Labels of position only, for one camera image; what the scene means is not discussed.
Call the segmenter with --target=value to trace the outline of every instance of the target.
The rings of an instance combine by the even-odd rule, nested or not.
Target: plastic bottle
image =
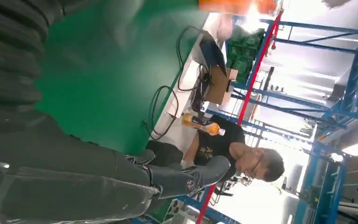
[[[202,120],[188,113],[185,113],[183,115],[182,125],[186,127],[196,128],[212,136],[218,134],[224,135],[224,133],[226,132],[226,130],[221,129],[218,124],[211,122],[209,120]]]

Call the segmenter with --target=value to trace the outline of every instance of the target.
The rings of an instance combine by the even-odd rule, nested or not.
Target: electrical cord
[[[196,28],[196,27],[194,27],[194,26],[188,26],[188,27],[186,27],[186,28],[182,31],[182,33],[180,33],[180,35],[179,35],[179,37],[178,37],[178,39],[177,39],[177,41],[176,41],[176,55],[177,55],[178,60],[179,60],[179,70],[180,70],[180,74],[179,74],[179,78],[178,78],[178,89],[179,89],[180,91],[184,91],[184,92],[186,92],[186,91],[193,91],[193,90],[197,89],[197,86],[196,86],[196,87],[193,87],[193,88],[191,88],[191,89],[182,89],[182,88],[180,87],[180,83],[181,83],[181,79],[182,79],[182,72],[183,72],[183,69],[184,69],[184,66],[185,66],[185,62],[184,62],[184,60],[183,60],[183,58],[182,58],[182,55],[181,55],[181,53],[180,53],[180,43],[181,43],[181,40],[183,39],[183,36],[185,35],[185,33],[186,33],[188,30],[190,30],[190,29],[195,29],[195,30],[197,30],[199,33],[204,34],[204,35],[205,35],[205,34],[209,35],[209,33],[208,33],[207,31],[205,31],[205,30],[198,29],[198,28]],[[205,71],[206,71],[206,73],[209,73],[208,67],[207,67],[206,65],[202,64],[202,63],[200,63],[200,65],[199,65],[198,68],[199,68],[199,71],[200,71],[200,75],[201,75],[201,68],[204,68]]]
[[[173,96],[175,97],[175,100],[176,100],[176,105],[178,105],[176,107],[176,111],[175,111],[175,116],[173,117],[172,121],[170,122],[170,124],[168,125],[168,127],[166,128],[166,130],[162,133],[159,133],[156,131],[156,129],[154,128],[155,126],[155,123],[154,123],[154,113],[155,113],[155,110],[156,110],[156,105],[157,105],[157,100],[158,100],[158,97],[160,96],[160,92],[161,90],[163,90],[164,88],[170,90],[172,93],[173,93]],[[147,121],[144,120],[144,125],[146,127],[146,130],[149,134],[149,136],[151,137],[151,139],[153,140],[160,140],[162,137],[164,137],[169,129],[171,128],[172,124],[174,123],[174,121],[176,120],[176,115],[178,114],[178,110],[179,110],[179,100],[178,100],[178,96],[176,96],[176,93],[175,91],[173,90],[172,87],[170,86],[167,86],[167,85],[163,85],[163,86],[160,86],[157,91],[156,91],[156,94],[154,95],[154,101],[153,101],[153,105],[152,105],[152,108],[151,108],[151,114],[150,114],[150,121],[151,121],[151,128],[149,128],[148,124],[147,124]],[[155,133],[158,137],[157,138],[154,138],[152,133]]]
[[[178,39],[177,39],[177,42],[176,42],[176,55],[177,55],[178,61],[179,61],[178,89],[179,89],[180,91],[183,91],[183,92],[193,91],[193,90],[196,90],[196,89],[197,89],[197,86],[194,87],[194,88],[191,88],[191,89],[182,89],[182,88],[180,87],[180,82],[181,82],[181,78],[182,78],[182,73],[183,73],[183,69],[184,69],[184,66],[185,66],[185,62],[184,62],[184,60],[183,60],[183,58],[182,58],[182,55],[181,55],[181,53],[180,53],[180,43],[181,43],[181,40],[182,40],[183,36],[185,35],[185,33],[186,33],[188,30],[190,30],[190,29],[195,29],[195,30],[197,30],[199,33],[204,34],[204,35],[205,35],[205,34],[210,35],[207,31],[204,31],[204,30],[202,30],[202,29],[198,29],[198,28],[196,28],[196,27],[194,27],[194,26],[187,26],[187,27],[182,31],[182,33],[180,33],[180,35],[179,35],[179,37],[178,37]],[[200,79],[201,69],[202,69],[202,68],[204,68],[204,70],[206,71],[206,73],[209,73],[208,67],[205,66],[205,65],[202,64],[202,63],[199,64],[199,67],[198,67],[198,68],[199,68],[199,76],[198,76],[198,79]],[[155,125],[156,125],[156,124],[154,123],[154,115],[155,115],[155,110],[156,110],[158,98],[159,98],[159,96],[160,96],[161,90],[163,90],[163,89],[168,89],[170,92],[173,93],[173,96],[174,96],[174,98],[175,98],[175,100],[176,100],[176,105],[177,105],[177,107],[176,107],[175,115],[173,116],[173,118],[172,118],[171,122],[169,123],[168,127],[165,129],[165,131],[163,131],[162,133],[159,133],[159,132],[156,131],[156,129],[155,129]],[[179,111],[179,100],[178,100],[178,96],[176,95],[174,89],[173,89],[172,87],[170,87],[170,86],[167,86],[167,85],[160,86],[160,87],[157,89],[156,93],[154,94],[154,101],[153,101],[152,106],[151,106],[151,114],[150,114],[150,122],[151,122],[151,123],[150,123],[150,125],[147,123],[146,120],[143,120],[143,123],[144,123],[144,125],[145,125],[145,127],[146,127],[146,130],[147,130],[147,132],[148,132],[150,138],[153,139],[153,140],[160,140],[162,137],[164,137],[164,136],[168,133],[168,131],[171,129],[172,124],[175,122],[176,117],[177,117],[177,115],[178,115],[178,111]]]

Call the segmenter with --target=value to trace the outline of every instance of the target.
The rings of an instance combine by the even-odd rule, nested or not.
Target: man's arm
[[[200,145],[200,138],[199,138],[199,135],[197,132],[195,134],[195,137],[194,137],[188,151],[186,152],[185,156],[183,157],[183,160],[186,163],[189,163],[189,162],[194,163],[195,155],[197,153],[199,145]]]

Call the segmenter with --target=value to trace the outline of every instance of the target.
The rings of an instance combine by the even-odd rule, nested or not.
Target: orange object
[[[224,129],[221,129],[218,124],[210,122],[209,120],[202,120],[188,113],[185,113],[183,115],[182,125],[186,127],[196,128],[212,136],[218,134],[224,135],[224,133],[226,132]]]
[[[252,4],[261,14],[271,14],[276,10],[275,0],[198,0],[202,11],[235,15],[246,15]]]

